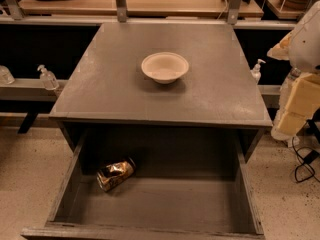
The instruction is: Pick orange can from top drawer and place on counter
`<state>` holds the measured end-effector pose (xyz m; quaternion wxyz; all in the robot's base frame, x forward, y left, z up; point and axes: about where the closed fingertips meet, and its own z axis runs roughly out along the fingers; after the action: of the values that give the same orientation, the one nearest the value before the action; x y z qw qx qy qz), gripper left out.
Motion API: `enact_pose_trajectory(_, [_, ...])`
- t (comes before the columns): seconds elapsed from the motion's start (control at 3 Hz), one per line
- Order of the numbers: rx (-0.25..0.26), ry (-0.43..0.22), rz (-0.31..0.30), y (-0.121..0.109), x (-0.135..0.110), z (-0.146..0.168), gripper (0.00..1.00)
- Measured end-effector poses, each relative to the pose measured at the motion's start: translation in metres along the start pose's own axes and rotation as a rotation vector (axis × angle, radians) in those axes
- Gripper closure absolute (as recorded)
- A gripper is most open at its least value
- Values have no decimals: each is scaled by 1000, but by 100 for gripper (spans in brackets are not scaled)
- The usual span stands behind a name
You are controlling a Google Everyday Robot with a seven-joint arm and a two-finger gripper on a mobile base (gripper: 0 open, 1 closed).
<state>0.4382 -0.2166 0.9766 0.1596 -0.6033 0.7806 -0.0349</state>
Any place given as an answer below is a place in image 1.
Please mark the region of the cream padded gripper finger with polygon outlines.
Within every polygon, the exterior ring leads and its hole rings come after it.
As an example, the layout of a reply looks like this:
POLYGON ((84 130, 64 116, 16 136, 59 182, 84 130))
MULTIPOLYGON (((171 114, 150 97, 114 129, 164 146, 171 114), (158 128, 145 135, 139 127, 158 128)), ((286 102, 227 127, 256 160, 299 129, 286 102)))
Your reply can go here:
POLYGON ((289 44, 292 33, 285 35, 275 46, 269 49, 267 56, 276 60, 289 60, 289 44))
POLYGON ((296 135, 308 119, 320 108, 320 76, 302 73, 290 82, 290 92, 282 90, 280 115, 277 119, 276 131, 287 135, 296 135))

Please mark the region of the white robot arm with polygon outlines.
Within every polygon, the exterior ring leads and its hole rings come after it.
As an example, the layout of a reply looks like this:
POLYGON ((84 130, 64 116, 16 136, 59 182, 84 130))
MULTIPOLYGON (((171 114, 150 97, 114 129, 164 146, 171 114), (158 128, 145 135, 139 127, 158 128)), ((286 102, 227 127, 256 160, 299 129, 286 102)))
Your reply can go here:
POLYGON ((271 135, 294 137, 320 108, 320 2, 316 2, 268 57, 287 60, 292 67, 280 88, 279 109, 271 135))

